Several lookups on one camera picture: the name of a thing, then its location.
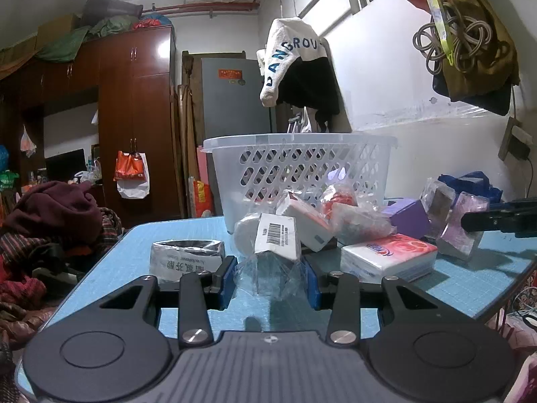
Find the clear plastic packet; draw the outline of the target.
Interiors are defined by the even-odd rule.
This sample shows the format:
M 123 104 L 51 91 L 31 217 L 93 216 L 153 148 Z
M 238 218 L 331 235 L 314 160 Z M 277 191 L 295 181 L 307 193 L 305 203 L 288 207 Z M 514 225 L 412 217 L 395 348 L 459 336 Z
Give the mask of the clear plastic packet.
M 305 269 L 302 261 L 289 260 L 271 252 L 252 255 L 235 270 L 237 288 L 254 297 L 282 301 L 304 289 Z

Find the white pack with black print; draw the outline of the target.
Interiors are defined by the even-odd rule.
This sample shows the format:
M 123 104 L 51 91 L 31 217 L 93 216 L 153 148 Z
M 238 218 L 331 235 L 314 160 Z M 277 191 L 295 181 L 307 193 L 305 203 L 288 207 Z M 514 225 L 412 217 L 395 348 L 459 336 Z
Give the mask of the white pack with black print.
M 149 272 L 160 281 L 177 282 L 185 274 L 215 272 L 226 258 L 218 240 L 166 240 L 151 246 Z

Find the blue plastic bag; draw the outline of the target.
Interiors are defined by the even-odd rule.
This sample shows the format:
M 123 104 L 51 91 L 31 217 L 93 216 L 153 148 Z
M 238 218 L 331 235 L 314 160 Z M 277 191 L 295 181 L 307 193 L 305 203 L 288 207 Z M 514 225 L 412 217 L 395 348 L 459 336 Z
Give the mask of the blue plastic bag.
M 473 171 L 461 177 L 440 175 L 438 180 L 446 186 L 452 188 L 456 195 L 465 192 L 487 198 L 491 204 L 501 202 L 503 191 L 493 186 L 489 178 L 482 171 Z

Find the white red box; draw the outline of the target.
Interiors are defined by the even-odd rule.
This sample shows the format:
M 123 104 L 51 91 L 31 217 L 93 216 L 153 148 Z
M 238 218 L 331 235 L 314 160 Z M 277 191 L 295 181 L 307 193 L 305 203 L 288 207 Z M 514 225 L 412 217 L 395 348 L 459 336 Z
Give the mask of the white red box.
M 276 214 L 295 220 L 298 239 L 312 252 L 320 252 L 333 239 L 327 218 L 290 191 L 277 202 Z

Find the red white tissue pack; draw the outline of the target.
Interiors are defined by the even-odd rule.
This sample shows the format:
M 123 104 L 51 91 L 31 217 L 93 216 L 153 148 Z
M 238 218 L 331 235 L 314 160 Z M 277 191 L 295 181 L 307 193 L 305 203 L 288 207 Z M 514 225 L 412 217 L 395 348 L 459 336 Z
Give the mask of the red white tissue pack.
M 403 234 L 394 234 L 341 249 L 340 270 L 365 283 L 379 284 L 384 277 L 412 282 L 433 271 L 435 245 Z

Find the pink wrapped packet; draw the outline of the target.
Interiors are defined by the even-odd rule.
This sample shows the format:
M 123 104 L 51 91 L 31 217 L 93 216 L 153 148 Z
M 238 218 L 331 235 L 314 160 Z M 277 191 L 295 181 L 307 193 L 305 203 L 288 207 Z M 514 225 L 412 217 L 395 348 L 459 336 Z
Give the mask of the pink wrapped packet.
M 462 216 L 468 212 L 482 212 L 489 209 L 487 198 L 455 191 L 430 177 L 420 197 L 431 223 L 428 239 L 432 239 L 443 255 L 468 261 L 478 248 L 482 232 L 466 232 L 460 224 Z

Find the white barcode box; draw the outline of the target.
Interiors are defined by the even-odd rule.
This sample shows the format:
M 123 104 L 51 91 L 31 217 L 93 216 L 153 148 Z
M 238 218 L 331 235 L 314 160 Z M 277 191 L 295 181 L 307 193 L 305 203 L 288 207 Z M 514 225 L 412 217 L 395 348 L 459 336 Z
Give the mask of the white barcode box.
M 301 256 L 301 245 L 293 217 L 261 214 L 257 226 L 254 253 L 271 252 L 289 261 Z

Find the purple box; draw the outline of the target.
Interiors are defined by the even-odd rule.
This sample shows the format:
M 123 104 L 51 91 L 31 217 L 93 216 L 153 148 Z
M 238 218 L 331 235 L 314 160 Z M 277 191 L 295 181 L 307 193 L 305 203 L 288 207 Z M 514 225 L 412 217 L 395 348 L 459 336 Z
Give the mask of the purple box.
M 390 199 L 382 213 L 390 219 L 399 234 L 421 239 L 431 232 L 431 223 L 419 199 Z

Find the white plastic laundry basket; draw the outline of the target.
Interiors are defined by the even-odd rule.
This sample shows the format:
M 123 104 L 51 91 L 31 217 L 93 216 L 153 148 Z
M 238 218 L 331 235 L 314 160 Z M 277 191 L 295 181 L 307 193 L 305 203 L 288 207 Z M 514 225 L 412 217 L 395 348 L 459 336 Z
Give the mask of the white plastic laundry basket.
M 212 155 L 229 233 L 250 213 L 270 211 L 287 190 L 314 208 L 327 187 L 344 182 L 376 203 L 384 199 L 393 136 L 298 133 L 220 136 L 204 141 Z

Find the orange white plastic bag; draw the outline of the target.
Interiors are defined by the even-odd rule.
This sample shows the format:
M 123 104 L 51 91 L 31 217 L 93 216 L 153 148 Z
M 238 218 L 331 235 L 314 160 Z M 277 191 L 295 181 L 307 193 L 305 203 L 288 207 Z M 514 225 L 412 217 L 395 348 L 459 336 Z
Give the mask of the orange white plastic bag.
M 117 192 L 124 199 L 141 200 L 150 193 L 150 175 L 145 153 L 118 151 L 114 181 Z

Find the maroon clothes pile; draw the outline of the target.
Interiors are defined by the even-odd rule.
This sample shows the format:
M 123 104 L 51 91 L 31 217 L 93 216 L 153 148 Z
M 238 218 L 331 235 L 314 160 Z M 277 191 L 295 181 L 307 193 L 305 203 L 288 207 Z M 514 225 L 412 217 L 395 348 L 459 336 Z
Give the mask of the maroon clothes pile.
M 65 295 L 124 233 L 91 184 L 47 182 L 25 193 L 1 224 L 1 300 L 35 310 Z

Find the grey metal door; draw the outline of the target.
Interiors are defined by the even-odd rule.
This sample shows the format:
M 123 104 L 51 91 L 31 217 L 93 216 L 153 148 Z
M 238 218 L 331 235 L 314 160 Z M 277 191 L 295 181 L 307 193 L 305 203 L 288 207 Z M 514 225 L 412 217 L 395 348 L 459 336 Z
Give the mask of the grey metal door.
M 263 107 L 263 78 L 257 61 L 207 57 L 201 60 L 204 138 L 268 134 L 274 114 Z

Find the white black hanging jacket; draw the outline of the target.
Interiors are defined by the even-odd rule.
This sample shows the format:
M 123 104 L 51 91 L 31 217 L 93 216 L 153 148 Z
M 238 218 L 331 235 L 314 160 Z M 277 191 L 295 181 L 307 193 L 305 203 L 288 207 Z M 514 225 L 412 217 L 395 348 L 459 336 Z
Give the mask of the white black hanging jacket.
M 257 53 L 264 107 L 286 103 L 315 111 L 326 127 L 340 114 L 340 92 L 327 47 L 313 28 L 298 17 L 276 18 L 266 47 Z

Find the dark red wooden wardrobe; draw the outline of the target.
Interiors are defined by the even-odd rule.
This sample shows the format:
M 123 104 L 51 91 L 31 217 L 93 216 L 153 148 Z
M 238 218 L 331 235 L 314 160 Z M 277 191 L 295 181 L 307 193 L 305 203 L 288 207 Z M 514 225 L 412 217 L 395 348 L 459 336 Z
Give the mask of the dark red wooden wardrobe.
M 95 103 L 103 194 L 124 225 L 183 218 L 179 118 L 172 26 L 90 40 L 70 63 L 31 57 L 1 80 L 1 143 L 8 168 L 25 186 L 45 166 L 47 116 Z M 122 198 L 114 180 L 118 152 L 145 154 L 149 194 Z

